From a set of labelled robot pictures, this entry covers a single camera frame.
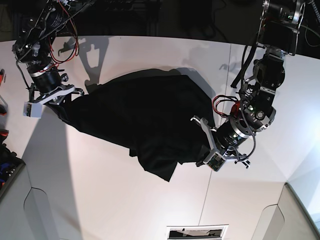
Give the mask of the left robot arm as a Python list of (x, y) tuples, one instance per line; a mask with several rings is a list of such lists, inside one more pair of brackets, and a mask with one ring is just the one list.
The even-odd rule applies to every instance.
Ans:
[(265, 0), (262, 6), (259, 30), (249, 54), (242, 55), (241, 69), (231, 84), (232, 88), (240, 84), (238, 96), (217, 95), (212, 100), (213, 111), (225, 122), (210, 127), (205, 118), (191, 118), (209, 143), (198, 167), (207, 165), (217, 172), (225, 163), (234, 162), (249, 168), (251, 154), (241, 154), (239, 146), (269, 128), (275, 119), (272, 104), (285, 79), (285, 56), (296, 54), (306, 1)]

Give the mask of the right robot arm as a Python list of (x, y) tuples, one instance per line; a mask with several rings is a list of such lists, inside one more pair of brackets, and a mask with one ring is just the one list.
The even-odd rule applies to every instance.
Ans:
[[(80, 5), (73, 0), (48, 0), (38, 18), (29, 19), (27, 28), (21, 31), (12, 46), (15, 64), (25, 64), (32, 80), (32, 84), (25, 85), (28, 90), (25, 106), (59, 105), (68, 95), (84, 94), (83, 89), (65, 84), (68, 75), (59, 69), (63, 61), (53, 58), (52, 45), (57, 33), (93, 4), (92, 0), (86, 0)], [(77, 5), (79, 8), (75, 10), (66, 9)]]

